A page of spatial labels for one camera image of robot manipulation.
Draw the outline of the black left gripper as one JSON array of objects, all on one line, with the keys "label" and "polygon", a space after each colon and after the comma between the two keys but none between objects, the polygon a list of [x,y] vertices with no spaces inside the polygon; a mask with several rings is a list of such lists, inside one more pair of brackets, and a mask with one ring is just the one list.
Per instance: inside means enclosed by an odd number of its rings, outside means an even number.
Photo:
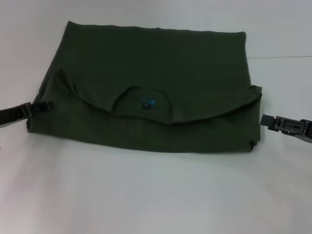
[{"label": "black left gripper", "polygon": [[0,111],[0,127],[3,128],[28,119],[32,116],[31,113],[43,113],[54,109],[55,105],[52,101],[43,101],[32,104],[24,103],[16,107],[4,109]]}]

